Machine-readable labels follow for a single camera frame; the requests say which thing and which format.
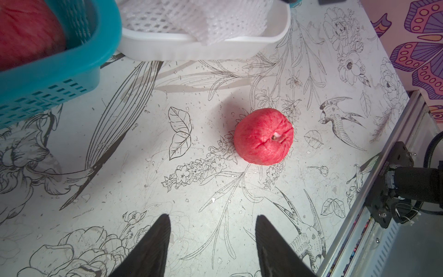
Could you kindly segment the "netted apple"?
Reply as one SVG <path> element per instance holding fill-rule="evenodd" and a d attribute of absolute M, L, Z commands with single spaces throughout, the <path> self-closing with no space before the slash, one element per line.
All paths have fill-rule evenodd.
<path fill-rule="evenodd" d="M 289 153 L 293 140 L 292 123 L 274 108 L 252 112 L 234 130 L 236 153 L 255 165 L 280 163 Z"/>

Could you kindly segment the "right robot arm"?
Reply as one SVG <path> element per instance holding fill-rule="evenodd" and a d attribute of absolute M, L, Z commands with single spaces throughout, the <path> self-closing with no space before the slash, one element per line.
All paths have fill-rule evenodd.
<path fill-rule="evenodd" d="M 412 223 L 419 214 L 443 214 L 442 210 L 430 211 L 422 208 L 424 203 L 431 203 L 443 207 L 443 162 L 432 168 L 431 161 L 438 144 L 443 140 L 440 132 L 429 143 L 422 167 L 394 167 L 385 175 L 385 183 L 393 198 L 391 204 L 392 219 L 399 223 Z"/>

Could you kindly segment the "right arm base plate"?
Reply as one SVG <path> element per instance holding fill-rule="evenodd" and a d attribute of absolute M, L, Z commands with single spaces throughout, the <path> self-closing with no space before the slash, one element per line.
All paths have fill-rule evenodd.
<path fill-rule="evenodd" d="M 365 207 L 375 222 L 383 229 L 389 227 L 393 215 L 391 206 L 396 201 L 393 186 L 387 184 L 386 177 L 398 167 L 413 166 L 414 161 L 409 156 L 405 143 L 395 142 L 373 169 L 371 187 L 365 199 Z"/>

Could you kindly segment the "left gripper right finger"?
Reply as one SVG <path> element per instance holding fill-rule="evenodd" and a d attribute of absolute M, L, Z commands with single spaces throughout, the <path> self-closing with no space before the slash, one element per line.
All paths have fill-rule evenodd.
<path fill-rule="evenodd" d="M 255 236 L 263 277 L 315 276 L 264 215 L 256 219 Z"/>

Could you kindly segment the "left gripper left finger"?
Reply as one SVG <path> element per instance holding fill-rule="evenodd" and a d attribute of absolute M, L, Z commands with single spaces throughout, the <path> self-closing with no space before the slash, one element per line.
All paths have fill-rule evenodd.
<path fill-rule="evenodd" d="M 162 214 L 110 277 L 163 277 L 170 235 L 170 217 Z"/>

